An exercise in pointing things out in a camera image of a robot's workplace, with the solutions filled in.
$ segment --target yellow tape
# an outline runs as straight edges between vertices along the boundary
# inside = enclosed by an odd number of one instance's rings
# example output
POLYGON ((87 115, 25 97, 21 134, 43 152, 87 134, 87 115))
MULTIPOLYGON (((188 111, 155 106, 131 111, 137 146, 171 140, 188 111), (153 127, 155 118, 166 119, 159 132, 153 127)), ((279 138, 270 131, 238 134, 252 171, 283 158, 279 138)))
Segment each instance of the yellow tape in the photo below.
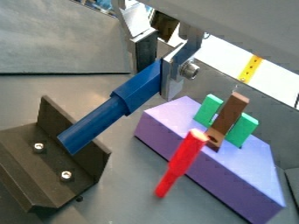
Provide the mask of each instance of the yellow tape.
POLYGON ((254 74, 255 74, 255 71, 258 70, 258 67, 260 65, 260 62, 262 62, 262 58, 259 58, 256 55, 254 55, 247 63, 247 66, 244 67, 242 73, 239 74, 238 76, 238 79, 244 82, 244 83, 248 83, 254 74))

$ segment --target brown block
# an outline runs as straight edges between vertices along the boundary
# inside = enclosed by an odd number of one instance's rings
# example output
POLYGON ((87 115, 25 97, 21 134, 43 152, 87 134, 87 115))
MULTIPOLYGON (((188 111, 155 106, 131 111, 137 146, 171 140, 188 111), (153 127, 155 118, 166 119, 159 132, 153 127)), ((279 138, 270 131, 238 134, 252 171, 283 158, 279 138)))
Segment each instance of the brown block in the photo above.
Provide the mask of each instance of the brown block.
POLYGON ((239 119, 247 105, 248 98, 244 95, 234 92, 219 112, 218 118, 206 131, 206 135, 210 137, 207 145, 215 151, 219 151, 220 144, 230 131, 230 128, 239 119))

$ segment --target purple foam block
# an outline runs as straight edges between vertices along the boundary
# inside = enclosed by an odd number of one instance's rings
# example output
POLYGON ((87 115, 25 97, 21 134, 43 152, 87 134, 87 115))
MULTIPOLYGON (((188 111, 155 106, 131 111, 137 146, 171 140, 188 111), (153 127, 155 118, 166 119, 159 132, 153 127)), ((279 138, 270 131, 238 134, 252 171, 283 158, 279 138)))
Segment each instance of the purple foam block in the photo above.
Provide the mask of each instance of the purple foam block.
MULTIPOLYGON (((190 129, 207 129, 192 120, 199 107, 184 96, 143 113, 135 136, 167 160, 190 129)), ((286 207, 270 145, 254 136, 242 150, 228 141, 219 152, 204 146, 187 176, 252 223, 266 223, 286 207)))

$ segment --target wooden block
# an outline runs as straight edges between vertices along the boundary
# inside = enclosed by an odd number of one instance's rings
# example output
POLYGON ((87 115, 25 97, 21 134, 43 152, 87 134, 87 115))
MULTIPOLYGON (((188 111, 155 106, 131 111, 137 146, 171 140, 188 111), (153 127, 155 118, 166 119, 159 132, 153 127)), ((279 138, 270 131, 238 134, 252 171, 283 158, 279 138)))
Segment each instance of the wooden block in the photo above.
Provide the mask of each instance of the wooden block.
POLYGON ((223 106, 222 111, 219 112, 218 118, 206 131, 206 135, 210 137, 207 145, 212 150, 219 151, 224 136, 227 135, 231 126, 239 119, 243 109, 247 105, 248 98, 244 95, 234 92, 226 105, 223 106))
POLYGON ((235 123, 231 130, 228 131, 226 139, 238 147, 240 147, 242 144, 246 142, 248 136, 256 129, 256 127, 258 127, 258 119, 255 119, 252 116, 247 115, 246 113, 242 113, 242 116, 238 119, 238 122, 235 123))
POLYGON ((211 118, 215 116, 222 103, 223 100, 219 97, 216 97, 214 94, 208 94, 200 105, 200 109, 192 118, 207 128, 211 126, 211 118))

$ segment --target black metal bracket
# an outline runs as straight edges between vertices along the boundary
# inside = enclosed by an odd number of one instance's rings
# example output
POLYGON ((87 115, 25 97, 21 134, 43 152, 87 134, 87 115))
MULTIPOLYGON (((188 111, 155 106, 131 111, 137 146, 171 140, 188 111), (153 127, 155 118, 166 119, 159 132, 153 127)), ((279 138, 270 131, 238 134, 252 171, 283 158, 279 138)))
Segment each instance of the black metal bracket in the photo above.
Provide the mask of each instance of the black metal bracket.
POLYGON ((135 43, 136 72, 140 73, 155 63, 158 47, 158 31, 135 43))
POLYGON ((60 208, 99 182, 111 151, 92 141, 72 156, 56 136, 73 123, 44 96, 37 123, 0 131, 0 180, 25 212, 60 208))

